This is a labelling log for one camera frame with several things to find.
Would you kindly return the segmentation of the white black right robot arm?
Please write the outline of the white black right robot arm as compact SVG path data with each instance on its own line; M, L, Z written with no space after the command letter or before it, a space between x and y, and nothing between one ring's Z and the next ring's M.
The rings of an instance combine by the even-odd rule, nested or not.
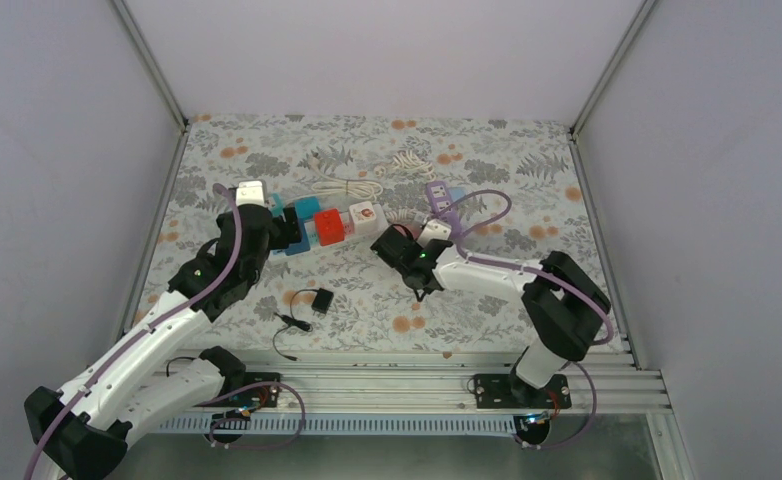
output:
M387 228L371 251L420 298L462 291L522 304L537 339L511 369L508 391L519 406L537 404L562 367L583 361L591 346L614 337L609 298L564 252L538 261L509 260L477 255L448 239L421 244L396 227Z

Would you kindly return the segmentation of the floral patterned table mat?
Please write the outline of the floral patterned table mat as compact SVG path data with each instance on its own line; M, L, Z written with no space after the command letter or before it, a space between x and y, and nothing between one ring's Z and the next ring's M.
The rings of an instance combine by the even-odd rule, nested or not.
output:
M178 267L218 233L226 209L216 183L260 179L289 202L325 177L366 185L392 220L427 212L426 184L462 187L464 245L538 259L568 253L604 283L564 125L539 120L204 114L190 127L138 312L145 315ZM516 352L535 338L517 300L440 292L418 301L367 242L269 262L260 283L188 347L267 350L298 289L335 294L312 333L287 332L287 351Z

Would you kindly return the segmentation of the orange cube socket adapter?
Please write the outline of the orange cube socket adapter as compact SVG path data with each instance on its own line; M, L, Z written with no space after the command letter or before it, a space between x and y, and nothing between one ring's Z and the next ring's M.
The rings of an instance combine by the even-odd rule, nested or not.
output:
M320 246L334 245L345 239L344 223L337 209L317 212L313 216L313 221Z

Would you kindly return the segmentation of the cyan flat plug adapter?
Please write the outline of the cyan flat plug adapter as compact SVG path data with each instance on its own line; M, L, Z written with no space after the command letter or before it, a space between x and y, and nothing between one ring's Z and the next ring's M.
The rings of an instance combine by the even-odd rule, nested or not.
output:
M322 210L320 201L316 196L297 199L293 202L297 218L301 221L311 220L314 215Z

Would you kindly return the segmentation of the white long power strip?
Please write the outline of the white long power strip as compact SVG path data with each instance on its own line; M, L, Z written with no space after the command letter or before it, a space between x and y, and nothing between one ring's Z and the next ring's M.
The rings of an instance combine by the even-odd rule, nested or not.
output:
M340 242L336 242L330 245L320 244L320 237L317 234L317 229L313 218L300 219L302 227L301 242L296 245L291 245L284 250L272 251L269 255L268 261L271 263L283 262L286 260L295 259L299 256L320 254L321 252L343 247L344 245L348 244L375 240L389 226L389 223L381 205L378 203L373 203L371 205L371 209L374 213L374 216L376 217L376 220L369 223L369 229L363 230L361 233L356 231L356 226L352 220L350 211L339 211L343 226L343 239Z

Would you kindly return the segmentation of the blue cube socket adapter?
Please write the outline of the blue cube socket adapter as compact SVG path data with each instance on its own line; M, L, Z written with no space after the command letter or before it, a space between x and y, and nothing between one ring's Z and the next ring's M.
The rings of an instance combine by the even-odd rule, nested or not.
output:
M290 244L284 250L284 252L285 252L285 254L287 256L293 256L293 255L298 255L298 254L301 254L301 253L308 252L310 250L310 248L311 248L311 245L310 245L310 240L309 240L308 236L307 235L303 235L301 237L300 241L298 241L296 243Z

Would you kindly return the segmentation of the white tiger cube socket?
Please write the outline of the white tiger cube socket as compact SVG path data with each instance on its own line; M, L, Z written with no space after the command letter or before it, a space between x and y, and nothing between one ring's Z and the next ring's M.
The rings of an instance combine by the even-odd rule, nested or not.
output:
M370 201L363 201L349 206L348 212L355 235L367 235L379 228L379 216Z

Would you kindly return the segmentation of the aluminium front rail base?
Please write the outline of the aluminium front rail base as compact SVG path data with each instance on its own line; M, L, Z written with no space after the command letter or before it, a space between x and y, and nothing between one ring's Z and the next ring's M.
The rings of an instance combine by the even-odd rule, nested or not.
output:
M306 434L510 434L523 416L555 412L668 414L662 375L640 370L626 353L590 353L563 369L541 400L523 405L510 394L511 353L303 352L297 361L270 351L237 357L252 379L288 385L273 391L250 419L228 433L290 434L307 411Z

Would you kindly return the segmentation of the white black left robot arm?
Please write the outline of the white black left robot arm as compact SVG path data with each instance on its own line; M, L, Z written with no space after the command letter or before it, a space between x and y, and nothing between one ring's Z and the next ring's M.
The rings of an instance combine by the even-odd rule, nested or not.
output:
M263 206L241 205L217 225L219 237L180 267L144 320L62 387L38 387L26 398L36 449L25 478L104 479L142 437L185 410L256 408L275 399L272 379L250 383L243 363L219 346L143 384L187 339L247 296L271 251L302 238L291 208L275 217Z

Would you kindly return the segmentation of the purple power strip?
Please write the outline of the purple power strip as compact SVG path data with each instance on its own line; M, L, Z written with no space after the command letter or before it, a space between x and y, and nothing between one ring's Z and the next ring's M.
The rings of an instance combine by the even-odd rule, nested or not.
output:
M426 196L434 218L451 226L453 233L461 232L461 222L458 212L450 208L453 199L451 189L444 181L435 180L426 184Z

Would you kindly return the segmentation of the aluminium corner frame rail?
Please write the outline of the aluminium corner frame rail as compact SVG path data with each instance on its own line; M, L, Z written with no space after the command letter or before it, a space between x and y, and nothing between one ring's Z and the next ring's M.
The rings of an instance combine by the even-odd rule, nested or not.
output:
M136 55L142 62L147 75L157 90L162 103L166 107L170 117L181 132L187 130L188 119L177 100L173 89L156 59L144 32L136 20L132 9L124 0L109 0L108 3L114 9L119 22L129 37Z

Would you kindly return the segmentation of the teal power strip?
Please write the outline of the teal power strip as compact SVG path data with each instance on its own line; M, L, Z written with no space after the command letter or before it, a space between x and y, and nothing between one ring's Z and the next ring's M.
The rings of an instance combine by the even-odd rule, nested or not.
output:
M284 204L277 193L271 193L266 198L266 206L273 217L280 217L283 214Z

